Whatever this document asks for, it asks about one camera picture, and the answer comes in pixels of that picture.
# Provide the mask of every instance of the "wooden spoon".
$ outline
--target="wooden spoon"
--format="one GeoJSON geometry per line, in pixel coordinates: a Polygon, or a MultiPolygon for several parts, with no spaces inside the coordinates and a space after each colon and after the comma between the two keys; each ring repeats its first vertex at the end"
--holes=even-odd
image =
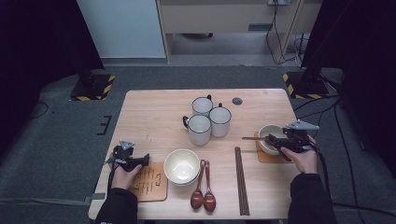
{"type": "Polygon", "coordinates": [[[205,163],[205,173],[206,173],[207,192],[204,197],[204,208],[208,212],[213,212],[216,208],[216,199],[215,199],[215,195],[213,195],[212,190],[210,189],[209,161],[205,163]]]}
{"type": "Polygon", "coordinates": [[[201,207],[204,202],[204,195],[201,192],[201,180],[202,175],[204,174],[205,161],[201,160],[201,170],[198,177],[198,186],[197,189],[192,193],[190,203],[193,209],[198,209],[201,207]]]}

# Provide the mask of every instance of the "white mug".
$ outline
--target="white mug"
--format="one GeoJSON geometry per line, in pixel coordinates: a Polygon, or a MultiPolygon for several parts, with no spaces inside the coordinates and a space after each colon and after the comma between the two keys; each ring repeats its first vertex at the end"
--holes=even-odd
{"type": "Polygon", "coordinates": [[[230,130],[231,112],[219,103],[218,107],[213,108],[209,113],[212,123],[212,134],[216,137],[222,137],[230,130]]]}
{"type": "Polygon", "coordinates": [[[212,96],[198,97],[192,102],[192,114],[209,116],[210,110],[213,108],[212,96]]]}
{"type": "Polygon", "coordinates": [[[189,129],[189,138],[193,144],[203,146],[209,142],[211,122],[207,116],[194,115],[191,118],[184,116],[183,124],[189,129]]]}

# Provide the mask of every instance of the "wooden coaster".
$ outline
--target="wooden coaster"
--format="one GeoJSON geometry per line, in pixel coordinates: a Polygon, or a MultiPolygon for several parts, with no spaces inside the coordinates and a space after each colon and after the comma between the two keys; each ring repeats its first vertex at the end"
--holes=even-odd
{"type": "Polygon", "coordinates": [[[168,178],[163,170],[163,162],[151,162],[143,167],[134,178],[129,189],[141,202],[155,202],[166,199],[168,178]]]}
{"type": "MultiPolygon", "coordinates": [[[[259,133],[254,133],[255,137],[259,137],[259,133]]],[[[257,157],[260,162],[269,162],[269,163],[293,163],[293,161],[286,161],[281,155],[269,155],[265,153],[260,147],[259,141],[256,140],[256,149],[257,149],[257,157]]]]}

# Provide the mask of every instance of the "white bowl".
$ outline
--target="white bowl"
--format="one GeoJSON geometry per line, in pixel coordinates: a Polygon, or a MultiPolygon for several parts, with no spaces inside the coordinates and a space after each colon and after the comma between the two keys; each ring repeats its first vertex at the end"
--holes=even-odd
{"type": "MultiPolygon", "coordinates": [[[[283,134],[282,127],[269,124],[260,129],[259,137],[268,136],[268,134],[275,136],[276,138],[287,138],[285,134],[283,134]]],[[[267,144],[264,140],[259,141],[260,148],[269,155],[279,155],[277,149],[269,144],[267,144]]]]}
{"type": "Polygon", "coordinates": [[[166,157],[163,169],[172,183],[186,186],[196,180],[200,172],[200,161],[193,151],[181,148],[166,157]]]}

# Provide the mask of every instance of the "white wall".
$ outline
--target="white wall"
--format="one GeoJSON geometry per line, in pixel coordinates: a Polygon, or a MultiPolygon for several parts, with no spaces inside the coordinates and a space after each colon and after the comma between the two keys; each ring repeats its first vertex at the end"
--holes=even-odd
{"type": "Polygon", "coordinates": [[[78,0],[101,58],[165,58],[155,0],[78,0]]]}

